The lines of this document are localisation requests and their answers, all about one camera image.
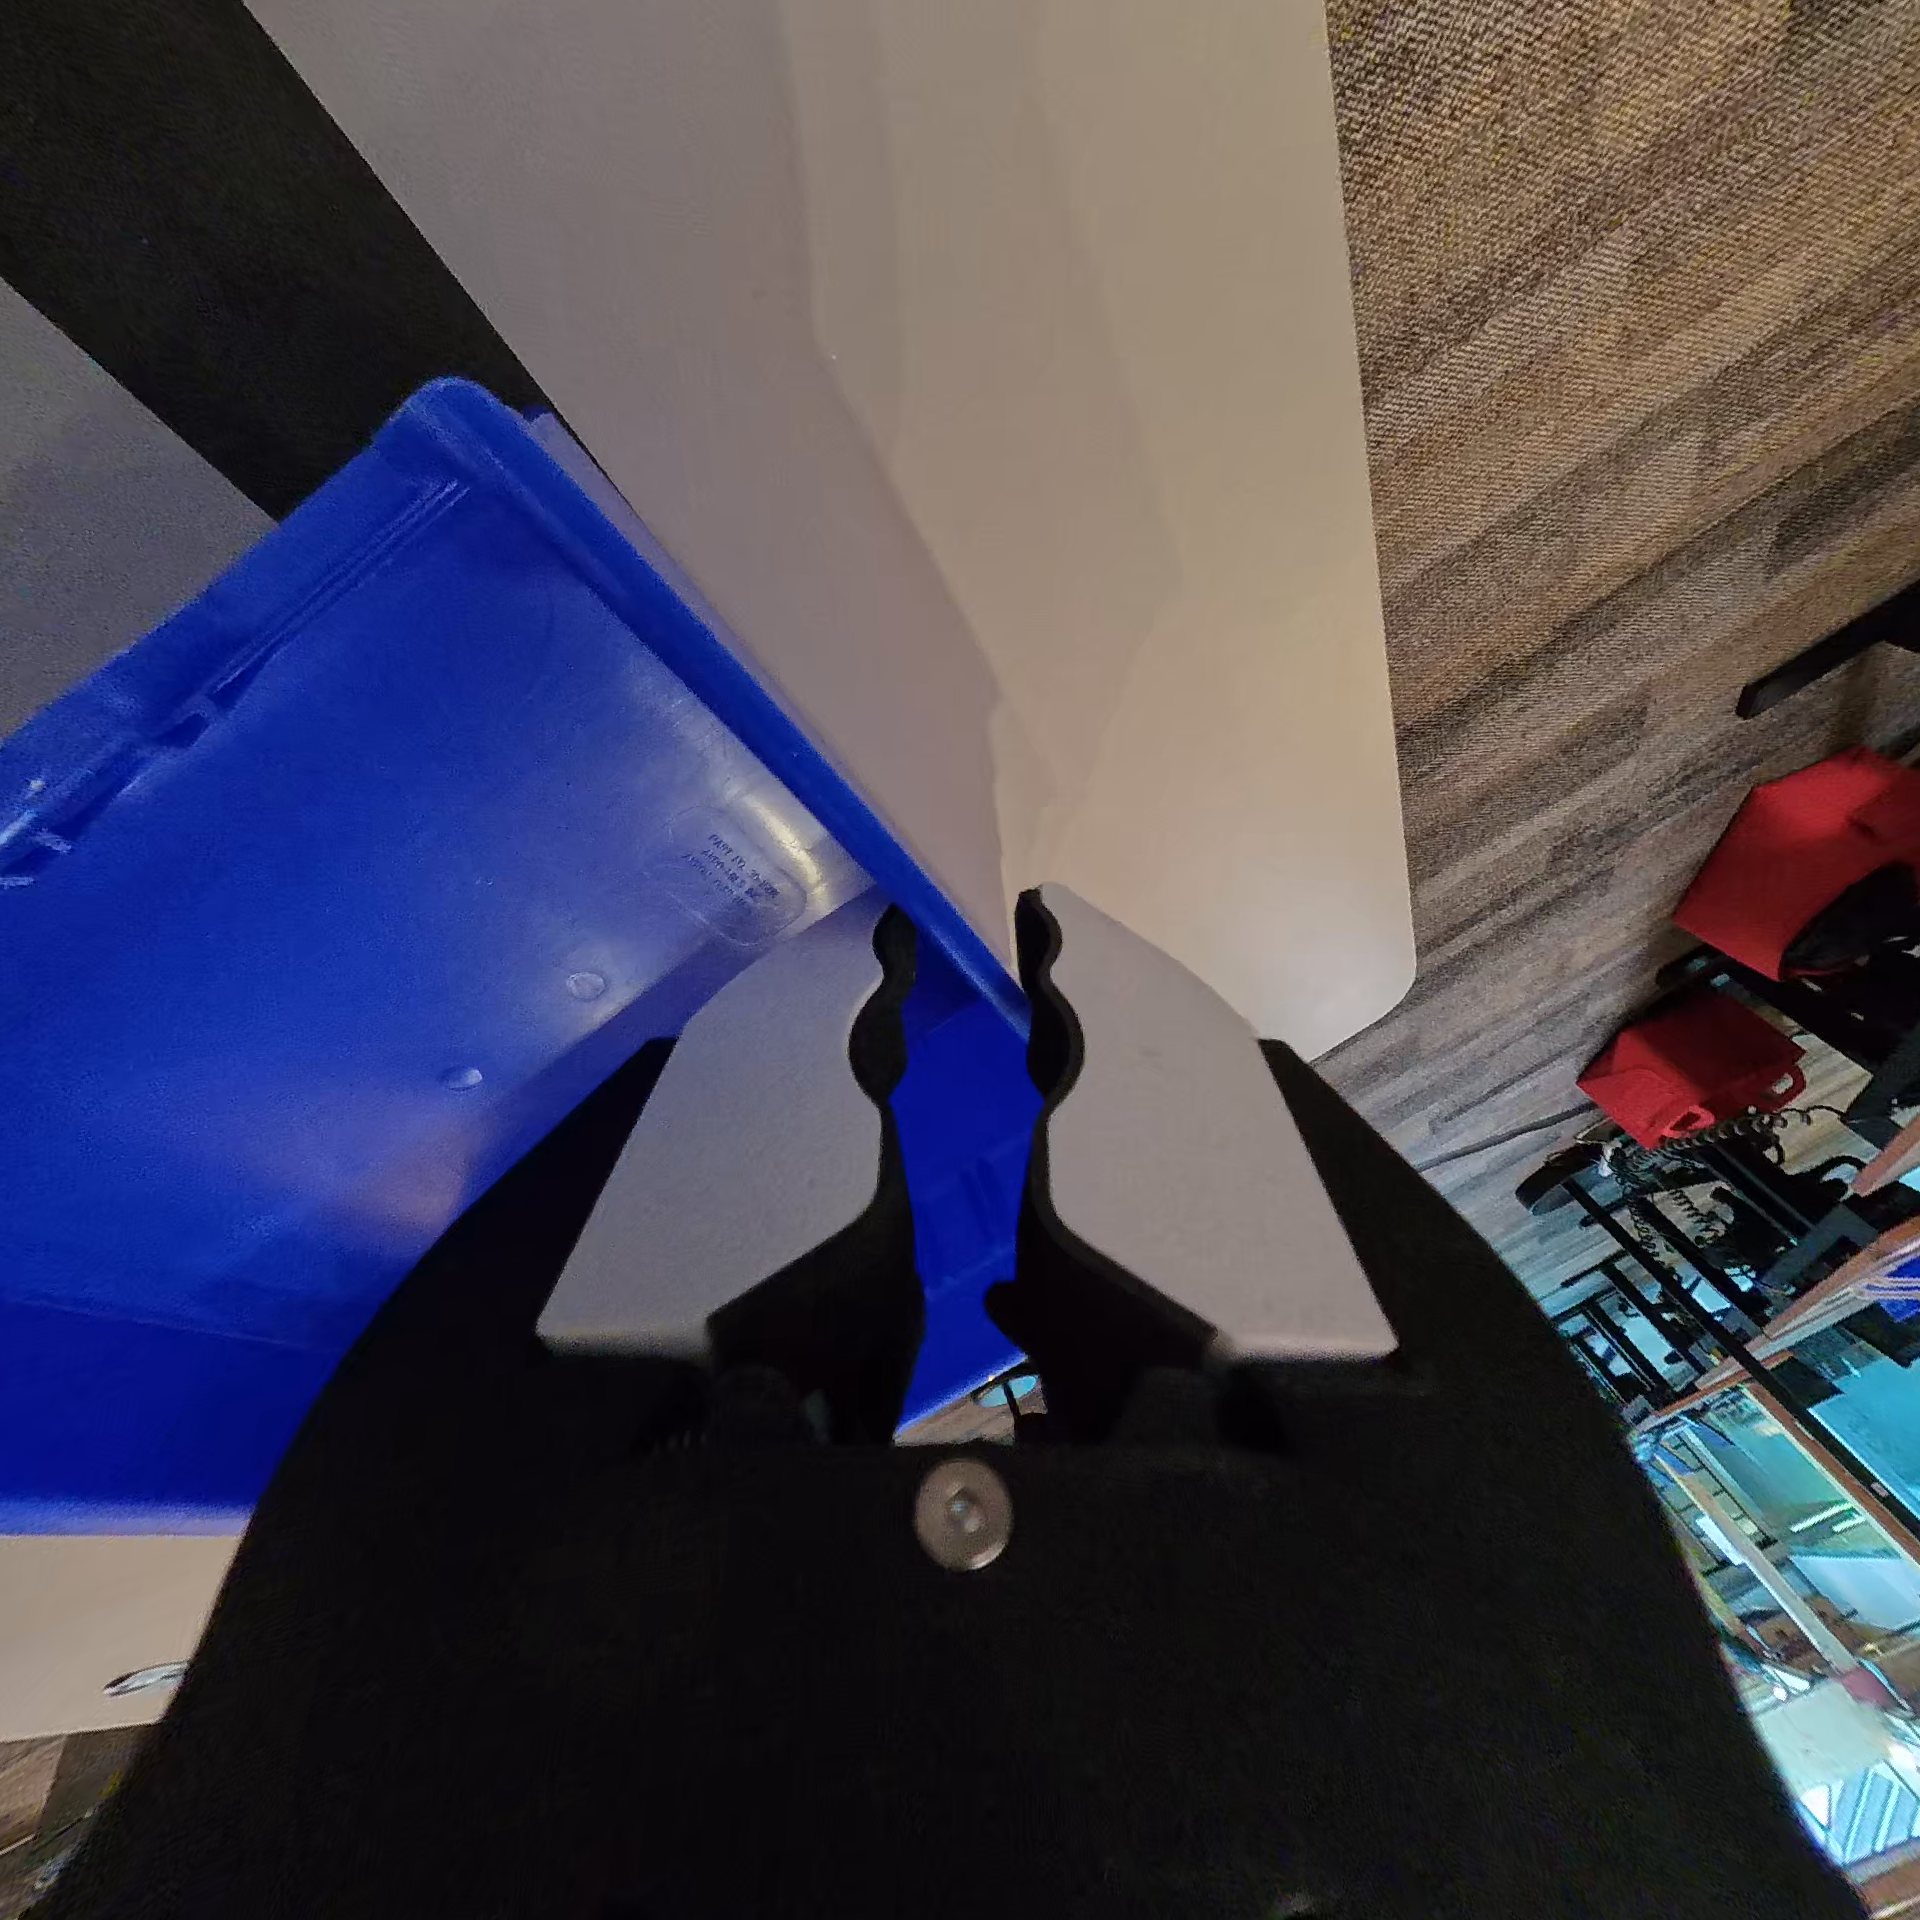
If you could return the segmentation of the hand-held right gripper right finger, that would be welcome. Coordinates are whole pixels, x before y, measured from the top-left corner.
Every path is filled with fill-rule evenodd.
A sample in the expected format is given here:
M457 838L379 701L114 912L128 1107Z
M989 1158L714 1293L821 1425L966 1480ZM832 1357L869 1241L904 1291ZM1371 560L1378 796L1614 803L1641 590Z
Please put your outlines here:
M1069 890L1014 909L1041 1098L995 1323L1068 1445L1266 1443L1402 1388L1398 1337L1256 1028Z

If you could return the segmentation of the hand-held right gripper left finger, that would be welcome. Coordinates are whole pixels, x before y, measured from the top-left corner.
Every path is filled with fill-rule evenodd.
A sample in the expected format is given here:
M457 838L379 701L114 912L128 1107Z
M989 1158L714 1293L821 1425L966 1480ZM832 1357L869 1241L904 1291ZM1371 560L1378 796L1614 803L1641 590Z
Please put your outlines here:
M837 1443L892 1443L922 1356L894 1096L918 937L854 900L670 1046L538 1318L561 1357L762 1369Z

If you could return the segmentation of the blue plastic bin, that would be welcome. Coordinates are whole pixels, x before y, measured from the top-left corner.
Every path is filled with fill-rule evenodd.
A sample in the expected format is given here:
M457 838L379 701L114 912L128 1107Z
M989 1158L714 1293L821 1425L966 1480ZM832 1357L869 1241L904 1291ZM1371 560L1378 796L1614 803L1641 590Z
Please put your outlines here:
M1018 986L561 422L424 387L4 744L4 1534L242 1530L445 1225L869 888L916 1421L1018 1362Z

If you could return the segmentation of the glass display case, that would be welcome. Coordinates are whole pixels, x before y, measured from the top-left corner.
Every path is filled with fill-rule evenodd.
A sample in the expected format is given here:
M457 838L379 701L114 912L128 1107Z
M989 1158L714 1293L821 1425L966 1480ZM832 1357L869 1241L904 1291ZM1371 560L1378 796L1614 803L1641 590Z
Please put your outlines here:
M1859 1886L1915 1880L1915 1225L1764 1323L1654 1288L1635 1453L1746 1721Z

